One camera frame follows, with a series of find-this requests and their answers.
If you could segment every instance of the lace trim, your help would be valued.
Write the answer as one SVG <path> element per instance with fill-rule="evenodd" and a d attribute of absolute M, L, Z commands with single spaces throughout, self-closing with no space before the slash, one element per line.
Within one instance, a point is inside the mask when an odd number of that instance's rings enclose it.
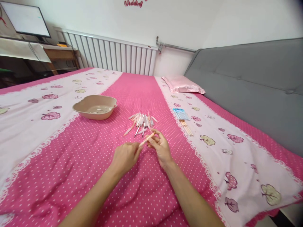
<path fill-rule="evenodd" d="M 5 216 L 5 218 L 3 219 L 2 223 L 0 223 L 0 227 L 4 227 L 8 223 L 10 223 L 13 220 L 15 215 L 13 213 L 10 213 L 10 214 L 6 214 L 4 216 Z"/>
<path fill-rule="evenodd" d="M 216 198 L 216 201 L 215 201 L 216 212 L 217 212 L 218 216 L 221 218 L 221 220 L 224 223 L 224 225 L 226 227 L 229 227 L 230 225 L 226 221 L 223 213 L 221 212 L 220 205 L 219 205 L 219 200 L 221 199 L 221 191 L 220 191 L 219 187 L 216 185 L 215 181 L 212 179 L 211 173 L 210 173 L 210 171 L 208 169 L 208 166 L 207 166 L 206 162 L 203 160 L 201 154 L 199 153 L 199 151 L 195 147 L 195 145 L 192 142 L 192 140 L 190 139 L 190 137 L 187 135 L 185 129 L 182 126 L 182 124 L 179 122 L 179 119 L 174 114 L 173 109 L 170 107 L 169 101 L 168 101 L 167 97 L 165 96 L 165 94 L 163 92 L 163 88 L 161 87 L 161 84 L 159 83 L 159 81 L 157 79 L 156 79 L 156 81 L 158 83 L 158 86 L 159 86 L 159 88 L 160 88 L 160 90 L 161 90 L 161 92 L 163 94 L 163 97 L 164 97 L 164 99 L 165 99 L 165 101 L 166 101 L 166 103 L 168 105 L 168 108 L 171 111 L 171 113 L 172 113 L 172 115 L 173 115 L 173 117 L 174 117 L 177 125 L 179 126 L 180 130 L 183 132 L 184 137 L 186 138 L 187 142 L 190 144 L 191 148 L 195 151 L 195 155 L 200 159 L 200 163 L 203 166 L 203 168 L 205 169 L 205 173 L 206 173 L 208 179 L 210 180 L 210 189 L 214 192 L 213 194 L 214 194 L 214 196 Z"/>
<path fill-rule="evenodd" d="M 108 87 L 106 87 L 100 94 L 102 94 L 107 89 L 109 89 L 110 86 L 112 86 L 112 84 L 115 83 L 120 78 L 120 76 L 115 81 L 113 81 L 112 83 L 110 83 L 108 85 Z M 51 141 L 54 140 L 54 139 L 56 139 L 59 136 L 59 134 L 61 134 L 62 132 L 64 132 L 65 128 L 67 128 L 70 125 L 70 123 L 72 123 L 78 116 L 79 116 L 79 114 L 76 113 L 71 119 L 68 120 L 67 123 L 63 124 L 62 127 L 59 130 L 57 130 L 52 136 L 50 136 L 44 143 L 41 143 L 38 146 L 37 149 L 35 149 L 32 153 L 30 153 L 22 162 L 20 162 L 11 171 L 10 176 L 5 179 L 4 185 L 3 185 L 3 187 L 2 187 L 2 189 L 0 191 L 0 204 L 5 200 L 6 196 L 8 195 L 9 188 L 13 184 L 13 182 L 17 179 L 19 172 L 21 170 L 23 170 L 26 166 L 29 165 L 29 163 L 30 163 L 30 161 L 31 161 L 32 158 L 34 158 L 37 155 L 41 154 L 42 149 L 45 148 L 45 147 L 47 147 L 48 145 L 50 145 Z M 0 227 L 4 227 L 5 225 L 7 225 L 9 222 L 11 222 L 13 220 L 13 218 L 14 218 L 14 214 L 12 214 L 12 213 L 7 214 L 7 216 L 4 218 L 3 222 L 0 224 Z"/>
<path fill-rule="evenodd" d="M 198 97 L 194 97 L 196 99 L 198 99 L 204 106 L 206 106 L 209 110 L 211 110 L 215 115 L 221 117 L 220 115 L 218 115 L 215 111 L 212 110 L 212 108 L 210 108 L 208 105 L 206 105 L 201 99 L 199 99 Z M 301 181 L 299 178 L 297 178 L 292 169 L 290 167 L 288 167 L 283 161 L 275 159 L 274 156 L 263 146 L 261 146 L 259 144 L 258 141 L 254 140 L 250 135 L 246 134 L 243 130 L 241 130 L 240 128 L 236 127 L 232 122 L 226 120 L 225 118 L 221 117 L 222 119 L 224 119 L 225 121 L 229 122 L 230 124 L 232 124 L 236 129 L 238 129 L 240 132 L 242 132 L 251 142 L 253 142 L 254 144 L 256 144 L 262 151 L 264 151 L 265 153 L 267 153 L 273 160 L 275 163 L 277 163 L 278 165 L 280 165 L 281 167 L 283 167 L 284 169 L 286 169 L 286 171 L 289 173 L 289 175 L 291 176 L 291 178 L 300 185 L 301 187 L 301 191 L 303 190 L 303 181 Z M 297 193 L 297 196 L 294 197 L 296 200 L 301 200 L 302 196 Z"/>

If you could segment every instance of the pink pen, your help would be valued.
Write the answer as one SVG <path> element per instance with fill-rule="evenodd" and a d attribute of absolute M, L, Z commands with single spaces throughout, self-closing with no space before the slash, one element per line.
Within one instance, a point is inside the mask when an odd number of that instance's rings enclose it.
<path fill-rule="evenodd" d="M 156 132 L 149 135 L 142 143 L 139 144 L 139 147 L 142 147 L 148 141 L 148 139 L 152 138 L 155 134 L 156 134 Z"/>

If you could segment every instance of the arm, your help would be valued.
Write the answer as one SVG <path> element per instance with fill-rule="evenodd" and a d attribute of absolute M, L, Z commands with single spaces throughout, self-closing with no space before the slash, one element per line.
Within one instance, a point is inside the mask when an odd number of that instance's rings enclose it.
<path fill-rule="evenodd" d="M 163 134 L 155 129 L 152 130 L 158 134 L 159 138 L 150 138 L 148 146 L 156 149 L 159 163 L 167 173 L 189 225 L 191 227 L 224 227 L 224 224 L 217 214 L 197 192 L 182 170 L 174 162 L 170 154 L 168 142 Z"/>
<path fill-rule="evenodd" d="M 99 212 L 107 197 L 120 179 L 137 162 L 143 147 L 139 143 L 125 143 L 116 148 L 113 161 L 103 173 L 95 186 L 72 209 L 59 227 L 92 227 L 97 221 Z"/>

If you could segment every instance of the hand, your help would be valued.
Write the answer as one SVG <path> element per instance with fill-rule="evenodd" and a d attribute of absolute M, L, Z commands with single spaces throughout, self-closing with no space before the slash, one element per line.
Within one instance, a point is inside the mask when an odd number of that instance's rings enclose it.
<path fill-rule="evenodd" d="M 139 147 L 137 142 L 125 143 L 117 147 L 109 169 L 122 177 L 136 164 L 142 149 L 143 147 Z"/>
<path fill-rule="evenodd" d="M 159 138 L 156 136 L 149 138 L 148 142 L 147 142 L 147 146 L 149 148 L 154 148 L 157 151 L 160 166 L 165 169 L 165 167 L 169 163 L 174 162 L 174 160 L 170 154 L 168 142 L 161 132 L 159 132 L 156 129 L 151 129 L 151 130 L 153 132 L 156 132 L 156 134 L 159 136 Z"/>

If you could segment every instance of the monitor stand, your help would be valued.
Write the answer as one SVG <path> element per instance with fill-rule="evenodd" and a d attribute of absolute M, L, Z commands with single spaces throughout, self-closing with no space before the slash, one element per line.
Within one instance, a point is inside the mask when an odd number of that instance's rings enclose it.
<path fill-rule="evenodd" d="M 35 37 L 37 37 L 37 39 L 38 39 L 38 43 L 41 43 L 41 44 L 47 44 L 47 43 L 44 41 L 44 39 L 43 39 L 43 37 L 42 37 L 42 36 L 35 35 Z"/>

